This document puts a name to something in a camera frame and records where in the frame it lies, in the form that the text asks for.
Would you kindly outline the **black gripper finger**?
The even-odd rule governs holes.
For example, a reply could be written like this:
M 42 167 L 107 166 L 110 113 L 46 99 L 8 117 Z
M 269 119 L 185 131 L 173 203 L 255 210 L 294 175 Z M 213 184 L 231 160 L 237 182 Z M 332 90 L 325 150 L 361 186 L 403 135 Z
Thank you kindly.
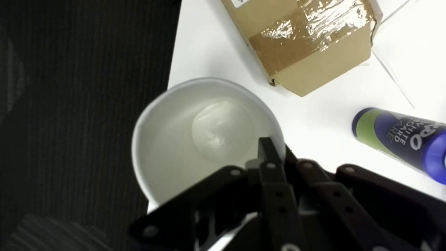
M 261 138 L 262 216 L 272 251 L 304 251 L 294 189 L 286 178 L 283 160 L 270 138 Z

